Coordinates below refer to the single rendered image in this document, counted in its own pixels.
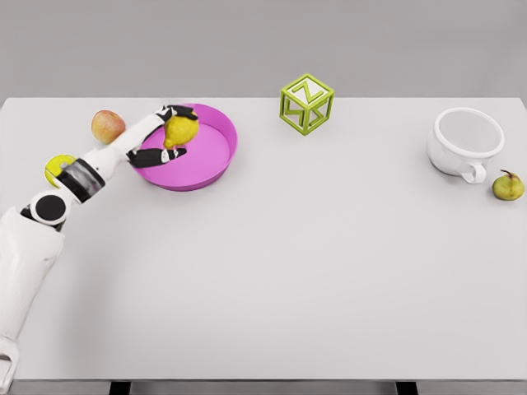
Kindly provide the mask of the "yellow green tennis ball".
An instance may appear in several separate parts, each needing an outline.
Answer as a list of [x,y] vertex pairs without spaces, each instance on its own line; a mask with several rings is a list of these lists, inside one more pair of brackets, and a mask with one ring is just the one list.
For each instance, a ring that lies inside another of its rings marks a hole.
[[57,155],[51,158],[44,167],[44,176],[53,187],[57,188],[56,177],[67,165],[71,165],[77,158],[71,155]]

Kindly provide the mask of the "yellow lemon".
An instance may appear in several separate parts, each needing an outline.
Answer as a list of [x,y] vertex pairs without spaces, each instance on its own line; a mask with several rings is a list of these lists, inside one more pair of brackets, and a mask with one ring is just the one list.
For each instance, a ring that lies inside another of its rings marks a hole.
[[166,149],[181,147],[192,141],[198,133],[198,120],[174,116],[164,125],[163,147]]

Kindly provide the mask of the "red yellow apple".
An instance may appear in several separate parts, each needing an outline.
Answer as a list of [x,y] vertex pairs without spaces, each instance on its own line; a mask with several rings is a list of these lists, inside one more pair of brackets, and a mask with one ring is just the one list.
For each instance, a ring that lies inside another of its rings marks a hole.
[[93,136],[104,144],[110,144],[125,130],[125,122],[113,111],[100,110],[91,120]]

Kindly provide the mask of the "green letter block cube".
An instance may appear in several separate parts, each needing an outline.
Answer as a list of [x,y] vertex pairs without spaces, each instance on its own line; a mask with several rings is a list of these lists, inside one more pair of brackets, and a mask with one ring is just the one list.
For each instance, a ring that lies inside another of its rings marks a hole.
[[307,136],[330,118],[334,90],[309,73],[280,91],[280,118]]

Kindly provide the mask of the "pink plate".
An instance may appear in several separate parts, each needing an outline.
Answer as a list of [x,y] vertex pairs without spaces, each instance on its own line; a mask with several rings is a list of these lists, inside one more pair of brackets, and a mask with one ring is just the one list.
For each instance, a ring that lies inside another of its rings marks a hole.
[[238,135],[233,122],[214,107],[189,106],[198,116],[199,129],[185,145],[187,153],[165,165],[136,170],[160,188],[178,192],[203,188],[222,176],[236,153]]

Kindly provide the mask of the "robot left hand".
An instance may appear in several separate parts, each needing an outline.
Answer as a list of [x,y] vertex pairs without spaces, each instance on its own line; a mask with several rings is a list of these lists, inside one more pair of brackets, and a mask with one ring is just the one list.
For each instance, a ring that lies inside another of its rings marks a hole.
[[183,105],[164,105],[154,114],[128,128],[113,143],[119,154],[119,162],[127,161],[135,168],[157,167],[184,156],[187,150],[184,146],[170,149],[141,149],[141,145],[159,128],[164,131],[165,123],[172,117],[197,119],[193,108]]

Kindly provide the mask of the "green pear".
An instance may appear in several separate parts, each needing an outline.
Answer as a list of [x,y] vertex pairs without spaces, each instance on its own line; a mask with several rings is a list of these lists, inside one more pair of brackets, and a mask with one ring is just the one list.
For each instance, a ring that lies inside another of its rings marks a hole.
[[525,193],[525,185],[521,178],[508,170],[501,170],[503,175],[496,178],[492,184],[494,196],[503,201],[515,201]]

